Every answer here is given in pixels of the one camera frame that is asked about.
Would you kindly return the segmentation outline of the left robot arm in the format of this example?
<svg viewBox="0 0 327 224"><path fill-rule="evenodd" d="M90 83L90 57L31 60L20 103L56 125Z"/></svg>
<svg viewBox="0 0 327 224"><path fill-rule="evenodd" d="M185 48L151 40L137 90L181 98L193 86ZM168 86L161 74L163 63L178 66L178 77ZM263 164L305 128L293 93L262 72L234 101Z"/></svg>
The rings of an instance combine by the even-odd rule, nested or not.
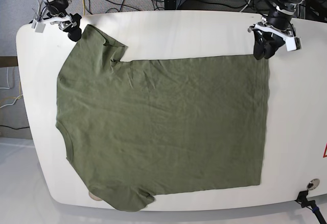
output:
<svg viewBox="0 0 327 224"><path fill-rule="evenodd" d="M269 12L266 15L261 13L261 20L248 28L248 32L254 34L254 57L257 60L269 59L283 45L289 52L301 49L291 19L303 0L258 0L261 1L266 3Z"/></svg>

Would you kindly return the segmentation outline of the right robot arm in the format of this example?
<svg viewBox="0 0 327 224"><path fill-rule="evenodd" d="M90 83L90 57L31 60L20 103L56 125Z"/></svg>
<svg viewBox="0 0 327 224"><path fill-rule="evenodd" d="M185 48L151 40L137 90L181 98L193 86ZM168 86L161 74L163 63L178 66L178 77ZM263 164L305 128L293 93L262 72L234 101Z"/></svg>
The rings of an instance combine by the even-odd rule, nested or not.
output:
<svg viewBox="0 0 327 224"><path fill-rule="evenodd" d="M56 24L71 41L77 42L81 38L82 16L67 12L69 0L37 0L37 3L38 9L32 21L32 29L36 33L42 33L48 24Z"/></svg>

